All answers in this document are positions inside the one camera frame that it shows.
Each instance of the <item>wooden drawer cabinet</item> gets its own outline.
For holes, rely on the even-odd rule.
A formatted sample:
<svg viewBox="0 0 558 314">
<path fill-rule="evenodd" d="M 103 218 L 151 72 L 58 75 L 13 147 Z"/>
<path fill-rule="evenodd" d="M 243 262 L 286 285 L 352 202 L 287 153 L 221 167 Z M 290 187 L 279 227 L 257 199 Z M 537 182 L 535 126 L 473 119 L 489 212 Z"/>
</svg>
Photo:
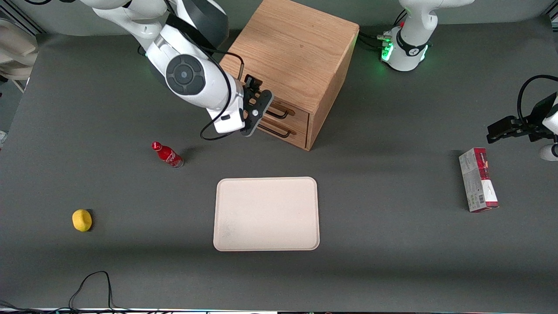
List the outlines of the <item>wooden drawer cabinet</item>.
<svg viewBox="0 0 558 314">
<path fill-rule="evenodd" d="M 275 95 L 260 130 L 310 150 L 347 75 L 359 27 L 290 0 L 263 0 L 229 51 Z M 238 71 L 226 55 L 221 66 Z"/>
</svg>

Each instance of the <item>red bottle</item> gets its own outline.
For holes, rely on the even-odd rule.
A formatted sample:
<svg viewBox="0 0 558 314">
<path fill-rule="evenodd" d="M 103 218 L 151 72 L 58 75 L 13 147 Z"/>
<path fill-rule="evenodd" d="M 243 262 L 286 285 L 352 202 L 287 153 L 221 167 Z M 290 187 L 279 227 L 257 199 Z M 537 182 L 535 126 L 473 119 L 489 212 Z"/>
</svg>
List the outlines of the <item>red bottle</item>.
<svg viewBox="0 0 558 314">
<path fill-rule="evenodd" d="M 171 165 L 171 167 L 178 169 L 184 165 L 184 161 L 182 157 L 180 157 L 175 151 L 173 151 L 168 146 L 163 146 L 159 142 L 153 142 L 151 144 L 151 148 L 153 148 L 159 155 L 162 161 Z"/>
</svg>

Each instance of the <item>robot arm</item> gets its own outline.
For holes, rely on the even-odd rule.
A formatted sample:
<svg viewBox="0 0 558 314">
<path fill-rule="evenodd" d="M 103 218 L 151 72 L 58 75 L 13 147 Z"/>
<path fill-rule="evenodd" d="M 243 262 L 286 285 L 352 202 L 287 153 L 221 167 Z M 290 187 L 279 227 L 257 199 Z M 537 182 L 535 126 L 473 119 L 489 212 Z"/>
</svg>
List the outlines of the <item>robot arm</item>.
<svg viewBox="0 0 558 314">
<path fill-rule="evenodd" d="M 424 60 L 427 42 L 438 26 L 438 16 L 434 12 L 441 8 L 466 6 L 475 0 L 400 0 L 407 11 L 403 27 L 395 26 L 384 32 L 382 38 L 389 40 L 382 61 L 398 71 L 415 69 Z"/>
<path fill-rule="evenodd" d="M 161 0 L 81 0 L 95 14 L 127 30 L 147 50 L 162 26 L 154 20 L 167 11 Z"/>
<path fill-rule="evenodd" d="M 507 116 L 488 126 L 487 140 L 492 144 L 508 137 L 529 136 L 531 142 L 541 139 L 554 140 L 554 144 L 543 146 L 539 156 L 545 160 L 558 161 L 558 93 L 554 93 L 539 101 L 531 114 L 523 117 L 521 102 L 525 88 L 539 78 L 551 79 L 558 82 L 558 77 L 551 75 L 537 75 L 527 80 L 519 91 L 517 99 L 517 115 Z"/>
<path fill-rule="evenodd" d="M 162 27 L 158 22 L 135 20 L 162 16 L 167 10 L 163 0 L 81 1 L 136 37 L 146 49 L 154 75 L 175 95 L 208 111 L 211 122 L 203 128 L 202 138 L 206 139 L 203 131 L 211 124 L 225 136 L 237 130 L 244 136 L 253 134 L 273 94 L 260 91 L 262 82 L 249 75 L 243 85 L 211 56 L 229 32 L 227 15 L 213 0 L 173 1 L 176 15 L 170 14 Z"/>
</svg>

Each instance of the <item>drawer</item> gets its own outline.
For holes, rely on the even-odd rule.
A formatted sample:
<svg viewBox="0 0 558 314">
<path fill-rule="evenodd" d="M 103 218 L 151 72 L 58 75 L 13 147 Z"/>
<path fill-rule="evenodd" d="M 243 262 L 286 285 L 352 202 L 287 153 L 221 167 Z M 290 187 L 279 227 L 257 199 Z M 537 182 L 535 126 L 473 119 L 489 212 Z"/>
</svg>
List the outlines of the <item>drawer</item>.
<svg viewBox="0 0 558 314">
<path fill-rule="evenodd" d="M 299 148 L 306 148 L 306 131 L 301 132 L 290 126 L 270 121 L 266 116 L 260 121 L 258 129 Z"/>
<path fill-rule="evenodd" d="M 287 126 L 291 131 L 307 133 L 309 114 L 275 98 L 264 118 L 275 125 Z"/>
</svg>

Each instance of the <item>drawer handle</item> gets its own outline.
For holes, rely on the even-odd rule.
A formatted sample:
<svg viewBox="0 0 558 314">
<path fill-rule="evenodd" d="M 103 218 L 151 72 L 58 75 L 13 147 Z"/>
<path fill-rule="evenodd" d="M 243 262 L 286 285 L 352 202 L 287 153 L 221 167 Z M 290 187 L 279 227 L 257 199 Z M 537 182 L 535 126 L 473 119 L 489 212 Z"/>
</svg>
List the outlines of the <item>drawer handle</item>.
<svg viewBox="0 0 558 314">
<path fill-rule="evenodd" d="M 291 131 L 290 131 L 290 130 L 287 131 L 287 134 L 281 134 L 281 133 L 279 133 L 279 132 L 276 132 L 276 131 L 271 130 L 271 129 L 268 128 L 267 126 L 258 125 L 258 127 L 260 127 L 260 128 L 262 128 L 262 129 L 268 131 L 268 132 L 271 133 L 271 134 L 275 134 L 275 135 L 279 136 L 279 137 L 282 138 L 282 139 L 286 139 L 289 135 L 291 135 Z"/>
<path fill-rule="evenodd" d="M 283 120 L 284 118 L 286 118 L 286 117 L 288 116 L 288 111 L 285 111 L 285 113 L 283 113 L 282 116 L 280 116 L 280 115 L 278 115 L 278 114 L 276 114 L 276 113 L 273 113 L 273 112 L 271 112 L 271 111 L 269 111 L 269 110 L 266 111 L 266 113 L 267 113 L 268 115 L 270 115 L 270 116 L 276 118 L 276 119 L 279 119 L 279 120 Z"/>
</svg>

